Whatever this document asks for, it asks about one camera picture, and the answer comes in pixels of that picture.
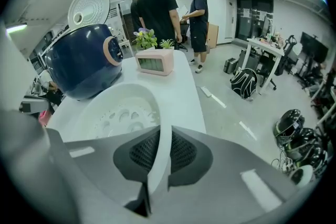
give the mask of clock display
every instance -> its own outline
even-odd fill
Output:
[[[162,59],[138,58],[142,69],[163,72]]]

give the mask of potted plant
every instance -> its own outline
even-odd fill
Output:
[[[160,46],[163,49],[174,49],[174,41],[172,39],[162,40]]]
[[[139,32],[134,32],[136,35],[136,43],[138,49],[149,49],[157,46],[157,38],[154,35],[154,30],[148,30],[145,28],[139,28]]]

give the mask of black backpack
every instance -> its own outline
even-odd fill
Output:
[[[258,77],[252,69],[241,70],[239,68],[230,82],[233,91],[239,94],[241,98],[247,99],[256,91]]]

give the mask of navy blue rice cooker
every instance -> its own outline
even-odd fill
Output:
[[[121,74],[122,51],[103,24],[109,9],[110,0],[73,0],[68,12],[71,31],[46,53],[48,71],[66,96],[90,98]]]

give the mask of black t-shirt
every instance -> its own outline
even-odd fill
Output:
[[[175,40],[175,30],[169,11],[177,9],[176,0],[138,0],[139,17],[147,29],[153,29],[159,44],[162,39]]]
[[[205,13],[202,16],[191,17],[190,21],[190,30],[193,29],[205,29],[207,27],[209,12],[208,12],[208,1],[207,0],[193,0],[190,5],[190,13],[195,10],[204,9]]]
[[[132,15],[132,22],[133,22],[135,32],[139,32],[139,28],[142,27],[141,22],[139,20],[137,2],[138,2],[138,0],[134,0],[131,4],[131,15]]]

